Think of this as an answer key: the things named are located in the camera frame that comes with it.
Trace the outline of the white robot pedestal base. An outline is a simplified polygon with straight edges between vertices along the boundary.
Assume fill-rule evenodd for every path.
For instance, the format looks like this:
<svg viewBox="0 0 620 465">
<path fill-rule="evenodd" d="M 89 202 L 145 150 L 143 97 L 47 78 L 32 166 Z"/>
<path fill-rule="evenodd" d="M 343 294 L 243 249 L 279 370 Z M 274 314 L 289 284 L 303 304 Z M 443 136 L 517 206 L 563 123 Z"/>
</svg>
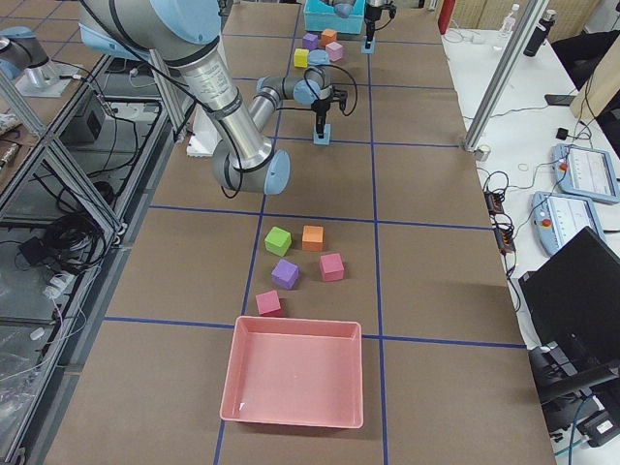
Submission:
<svg viewBox="0 0 620 465">
<path fill-rule="evenodd" d="M 190 157 L 210 158 L 221 141 L 215 126 L 202 107 L 196 106 L 187 146 Z"/>
</svg>

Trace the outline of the orange foam block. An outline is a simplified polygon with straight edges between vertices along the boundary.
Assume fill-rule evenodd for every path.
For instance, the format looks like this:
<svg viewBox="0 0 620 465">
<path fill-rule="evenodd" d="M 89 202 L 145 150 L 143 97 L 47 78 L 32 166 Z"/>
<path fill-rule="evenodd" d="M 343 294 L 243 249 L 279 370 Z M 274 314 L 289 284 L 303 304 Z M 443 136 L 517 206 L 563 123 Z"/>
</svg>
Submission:
<svg viewBox="0 0 620 465">
<path fill-rule="evenodd" d="M 337 41 L 337 32 L 333 29 L 324 29 L 321 33 L 321 44 L 323 47 Z"/>
<path fill-rule="evenodd" d="M 321 252 L 325 244 L 325 230 L 322 226 L 304 225 L 302 230 L 302 250 Z"/>
</svg>

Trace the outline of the teach pendant near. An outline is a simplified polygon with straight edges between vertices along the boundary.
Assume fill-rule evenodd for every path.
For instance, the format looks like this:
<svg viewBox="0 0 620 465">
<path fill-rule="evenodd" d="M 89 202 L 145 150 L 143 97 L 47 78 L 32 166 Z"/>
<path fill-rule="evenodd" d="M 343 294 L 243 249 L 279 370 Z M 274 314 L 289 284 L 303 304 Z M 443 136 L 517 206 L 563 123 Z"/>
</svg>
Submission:
<svg viewBox="0 0 620 465">
<path fill-rule="evenodd" d="M 548 256 L 558 252 L 586 227 L 605 240 L 604 229 L 590 199 L 537 191 L 532 198 L 532 213 L 535 230 Z"/>
</svg>

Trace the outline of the purple foam block right side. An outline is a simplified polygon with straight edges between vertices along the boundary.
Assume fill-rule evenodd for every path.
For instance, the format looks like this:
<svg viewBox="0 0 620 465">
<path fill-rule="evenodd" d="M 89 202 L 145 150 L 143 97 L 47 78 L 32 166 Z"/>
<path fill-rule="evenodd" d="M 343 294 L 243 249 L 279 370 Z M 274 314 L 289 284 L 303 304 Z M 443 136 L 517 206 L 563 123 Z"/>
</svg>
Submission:
<svg viewBox="0 0 620 465">
<path fill-rule="evenodd" d="M 299 277 L 299 268 L 296 264 L 281 259 L 271 271 L 272 282 L 285 290 L 291 290 Z"/>
</svg>

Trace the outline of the purple foam block left side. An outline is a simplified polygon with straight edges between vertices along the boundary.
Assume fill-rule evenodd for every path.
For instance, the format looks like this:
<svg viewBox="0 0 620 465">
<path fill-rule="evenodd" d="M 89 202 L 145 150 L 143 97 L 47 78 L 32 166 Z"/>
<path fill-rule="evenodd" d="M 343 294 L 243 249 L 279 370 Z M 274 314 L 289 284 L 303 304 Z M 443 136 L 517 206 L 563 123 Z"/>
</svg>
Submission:
<svg viewBox="0 0 620 465">
<path fill-rule="evenodd" d="M 310 32 L 306 32 L 303 37 L 302 37 L 302 47 L 304 49 L 307 49 L 309 51 L 315 50 L 319 48 L 319 36 L 314 34 L 314 33 L 310 33 Z"/>
</svg>

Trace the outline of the light blue block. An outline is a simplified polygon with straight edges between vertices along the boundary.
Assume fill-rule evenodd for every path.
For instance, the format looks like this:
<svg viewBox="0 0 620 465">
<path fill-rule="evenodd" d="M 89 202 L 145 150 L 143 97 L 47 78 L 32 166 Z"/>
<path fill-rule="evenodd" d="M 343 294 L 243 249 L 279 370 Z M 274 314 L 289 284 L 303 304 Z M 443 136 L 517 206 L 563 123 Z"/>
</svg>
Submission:
<svg viewBox="0 0 620 465">
<path fill-rule="evenodd" d="M 320 146 L 329 146 L 331 135 L 331 125 L 325 124 L 323 131 L 319 133 L 317 129 L 313 131 L 313 143 Z"/>
<path fill-rule="evenodd" d="M 364 54 L 373 54 L 375 52 L 375 42 L 371 42 L 371 43 L 366 43 L 363 42 L 361 44 L 361 52 Z"/>
</svg>

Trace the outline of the clear sanitizer bottle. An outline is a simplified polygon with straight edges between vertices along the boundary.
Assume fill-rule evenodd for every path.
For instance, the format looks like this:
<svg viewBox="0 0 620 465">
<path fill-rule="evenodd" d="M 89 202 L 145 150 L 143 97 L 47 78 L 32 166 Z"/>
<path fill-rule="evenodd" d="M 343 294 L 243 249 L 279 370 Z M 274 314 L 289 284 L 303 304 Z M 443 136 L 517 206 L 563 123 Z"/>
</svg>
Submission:
<svg viewBox="0 0 620 465">
<path fill-rule="evenodd" d="M 512 33 L 512 30 L 516 24 L 516 15 L 520 6 L 516 3 L 511 5 L 510 12 L 504 17 L 502 25 L 498 31 L 498 38 L 501 40 L 508 39 Z"/>
</svg>

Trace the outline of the teach pendant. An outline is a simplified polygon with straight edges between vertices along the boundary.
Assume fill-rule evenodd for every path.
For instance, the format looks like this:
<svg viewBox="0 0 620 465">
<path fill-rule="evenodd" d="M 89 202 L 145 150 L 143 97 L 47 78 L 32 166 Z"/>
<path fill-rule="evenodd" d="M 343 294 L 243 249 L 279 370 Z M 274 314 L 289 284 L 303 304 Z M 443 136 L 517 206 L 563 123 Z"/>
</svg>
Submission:
<svg viewBox="0 0 620 465">
<path fill-rule="evenodd" d="M 548 256 L 558 252 L 586 227 L 605 240 L 604 229 L 590 199 L 537 191 L 532 198 L 532 213 L 535 230 Z"/>
<path fill-rule="evenodd" d="M 556 182 L 564 193 L 596 202 L 619 203 L 619 184 L 608 152 L 558 143 L 552 149 L 551 162 Z"/>
</svg>

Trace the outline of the orange foam block right side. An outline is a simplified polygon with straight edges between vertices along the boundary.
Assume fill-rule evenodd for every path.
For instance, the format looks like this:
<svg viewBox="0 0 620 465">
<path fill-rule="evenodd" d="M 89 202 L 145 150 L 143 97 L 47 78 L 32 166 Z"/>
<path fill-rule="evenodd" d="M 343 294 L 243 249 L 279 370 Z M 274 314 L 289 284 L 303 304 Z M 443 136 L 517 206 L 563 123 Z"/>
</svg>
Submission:
<svg viewBox="0 0 620 465">
<path fill-rule="evenodd" d="M 321 252 L 325 244 L 325 230 L 322 226 L 304 225 L 302 230 L 302 250 Z"/>
</svg>

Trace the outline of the black laptop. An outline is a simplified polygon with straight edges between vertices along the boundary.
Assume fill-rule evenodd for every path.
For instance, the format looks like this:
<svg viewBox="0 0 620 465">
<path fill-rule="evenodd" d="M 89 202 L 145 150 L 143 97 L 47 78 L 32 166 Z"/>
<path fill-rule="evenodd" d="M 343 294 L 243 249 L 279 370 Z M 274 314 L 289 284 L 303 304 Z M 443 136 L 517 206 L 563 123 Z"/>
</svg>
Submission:
<svg viewBox="0 0 620 465">
<path fill-rule="evenodd" d="M 619 358 L 619 257 L 591 228 L 522 275 L 519 286 L 541 342 L 574 338 L 601 362 Z"/>
</svg>

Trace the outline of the green foam block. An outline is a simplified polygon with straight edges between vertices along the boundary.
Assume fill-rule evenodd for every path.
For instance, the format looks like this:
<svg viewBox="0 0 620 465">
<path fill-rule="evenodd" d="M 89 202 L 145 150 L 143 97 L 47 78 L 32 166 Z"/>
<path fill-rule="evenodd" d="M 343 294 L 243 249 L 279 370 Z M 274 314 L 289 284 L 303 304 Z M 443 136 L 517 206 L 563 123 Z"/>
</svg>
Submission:
<svg viewBox="0 0 620 465">
<path fill-rule="evenodd" d="M 266 251 L 278 257 L 285 257 L 291 245 L 291 233 L 279 227 L 272 227 L 264 239 Z"/>
</svg>

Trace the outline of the pink foam block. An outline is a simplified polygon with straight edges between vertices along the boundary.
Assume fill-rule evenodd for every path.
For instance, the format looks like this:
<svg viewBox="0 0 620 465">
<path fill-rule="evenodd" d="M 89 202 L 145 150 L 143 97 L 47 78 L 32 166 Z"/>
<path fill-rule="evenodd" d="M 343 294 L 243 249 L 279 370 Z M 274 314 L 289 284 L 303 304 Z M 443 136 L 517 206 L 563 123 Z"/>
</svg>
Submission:
<svg viewBox="0 0 620 465">
<path fill-rule="evenodd" d="M 325 45 L 325 52 L 330 62 L 337 62 L 344 56 L 344 47 L 338 42 L 331 42 Z"/>
</svg>

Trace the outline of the red foam block near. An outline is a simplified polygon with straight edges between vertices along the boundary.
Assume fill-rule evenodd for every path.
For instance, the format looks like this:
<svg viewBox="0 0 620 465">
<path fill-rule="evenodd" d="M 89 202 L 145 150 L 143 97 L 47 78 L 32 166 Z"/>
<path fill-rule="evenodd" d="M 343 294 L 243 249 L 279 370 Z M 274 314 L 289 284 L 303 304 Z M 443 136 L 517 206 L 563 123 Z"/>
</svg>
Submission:
<svg viewBox="0 0 620 465">
<path fill-rule="evenodd" d="M 321 255 L 319 267 L 324 282 L 334 282 L 344 279 L 345 266 L 339 253 Z"/>
</svg>

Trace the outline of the yellow foam block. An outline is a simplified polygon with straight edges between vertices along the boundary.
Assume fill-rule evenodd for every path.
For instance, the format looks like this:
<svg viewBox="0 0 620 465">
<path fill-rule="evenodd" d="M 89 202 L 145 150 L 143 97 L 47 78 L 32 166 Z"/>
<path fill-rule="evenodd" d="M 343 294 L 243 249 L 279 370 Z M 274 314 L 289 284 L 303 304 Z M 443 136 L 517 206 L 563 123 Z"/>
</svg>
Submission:
<svg viewBox="0 0 620 465">
<path fill-rule="evenodd" d="M 310 51 L 306 48 L 298 47 L 294 50 L 293 64 L 296 69 L 306 69 L 309 66 Z"/>
</svg>

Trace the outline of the cyan plastic bin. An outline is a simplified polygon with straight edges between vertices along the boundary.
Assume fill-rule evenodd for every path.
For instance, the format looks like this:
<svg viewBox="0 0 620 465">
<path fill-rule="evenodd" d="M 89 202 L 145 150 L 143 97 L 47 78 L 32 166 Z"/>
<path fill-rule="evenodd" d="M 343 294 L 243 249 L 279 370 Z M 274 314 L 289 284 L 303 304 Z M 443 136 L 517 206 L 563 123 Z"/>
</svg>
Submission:
<svg viewBox="0 0 620 465">
<path fill-rule="evenodd" d="M 333 29 L 344 34 L 359 34 L 364 23 L 364 7 L 364 1 L 355 1 L 350 15 L 344 18 L 323 1 L 308 0 L 303 10 L 305 29 L 315 32 Z"/>
</svg>

